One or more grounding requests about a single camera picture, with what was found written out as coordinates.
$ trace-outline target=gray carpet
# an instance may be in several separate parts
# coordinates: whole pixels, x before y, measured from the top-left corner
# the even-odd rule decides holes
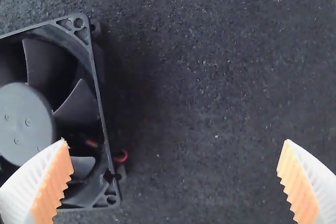
[[[336,171],[335,0],[1,0],[1,32],[84,12],[121,64],[119,209],[55,223],[294,223],[291,138]]]

